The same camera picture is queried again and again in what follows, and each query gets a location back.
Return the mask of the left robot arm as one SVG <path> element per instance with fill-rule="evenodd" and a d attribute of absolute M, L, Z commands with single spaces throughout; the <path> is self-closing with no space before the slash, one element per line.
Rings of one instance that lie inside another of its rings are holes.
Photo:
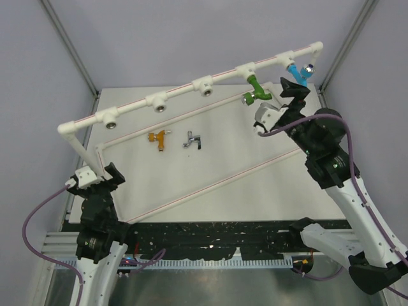
<path fill-rule="evenodd" d="M 66 182 L 69 193 L 84 199 L 76 238 L 78 279 L 70 305 L 108 305 L 121 259 L 136 246 L 135 236 L 128 233 L 130 224 L 119 221 L 111 195 L 125 178 L 113 163 L 104 170 L 110 179 L 85 166 Z"/>

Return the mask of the white PVC pipe frame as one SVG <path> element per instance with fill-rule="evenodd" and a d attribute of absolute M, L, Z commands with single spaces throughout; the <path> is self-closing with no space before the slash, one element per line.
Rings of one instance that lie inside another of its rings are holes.
<path fill-rule="evenodd" d="M 297 57 L 315 64 L 321 42 L 207 75 L 188 84 L 167 87 L 104 89 L 95 114 L 60 124 L 59 134 L 99 176 L 111 162 L 126 181 L 113 192 L 120 221 L 260 221 L 271 216 L 267 201 L 281 207 L 289 199 L 285 179 L 305 179 L 295 171 L 304 153 L 284 135 L 259 137 L 254 114 L 264 102 L 246 106 L 242 94 L 252 92 L 247 78 L 266 67 L 287 71 Z M 278 83 L 260 82 L 267 102 L 280 107 Z M 149 142 L 149 133 L 170 130 L 164 151 Z M 201 136 L 184 149 L 187 132 Z"/>

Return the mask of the green water faucet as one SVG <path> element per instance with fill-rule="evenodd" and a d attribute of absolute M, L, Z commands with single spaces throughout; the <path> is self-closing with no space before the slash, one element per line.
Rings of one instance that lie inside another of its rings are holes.
<path fill-rule="evenodd" d="M 245 92 L 244 94 L 242 94 L 241 101 L 244 105 L 250 106 L 257 99 L 260 99 L 263 101 L 272 100 L 272 95 L 265 92 L 265 90 L 259 84 L 255 75 L 249 76 L 247 78 L 247 82 L 253 87 L 253 91 Z"/>

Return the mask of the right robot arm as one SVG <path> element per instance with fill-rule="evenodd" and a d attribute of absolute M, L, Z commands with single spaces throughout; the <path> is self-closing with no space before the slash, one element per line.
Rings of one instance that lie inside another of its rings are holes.
<path fill-rule="evenodd" d="M 351 226 L 357 243 L 326 231 L 303 218 L 288 236 L 295 251 L 318 250 L 341 264 L 353 282 L 372 295 L 407 275 L 407 247 L 385 224 L 368 195 L 354 163 L 351 132 L 338 112 L 321 108 L 312 116 L 301 113 L 309 89 L 281 78 L 281 97 L 291 98 L 276 124 L 283 128 L 307 158 L 309 175 L 337 204 Z"/>

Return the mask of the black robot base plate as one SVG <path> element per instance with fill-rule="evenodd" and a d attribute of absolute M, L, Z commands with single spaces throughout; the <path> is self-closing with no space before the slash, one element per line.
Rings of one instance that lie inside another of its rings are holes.
<path fill-rule="evenodd" d="M 127 254 L 150 259 L 220 261 L 241 251 L 245 260 L 281 259 L 284 253 L 309 253 L 289 231 L 291 221 L 141 222 L 130 226 Z"/>

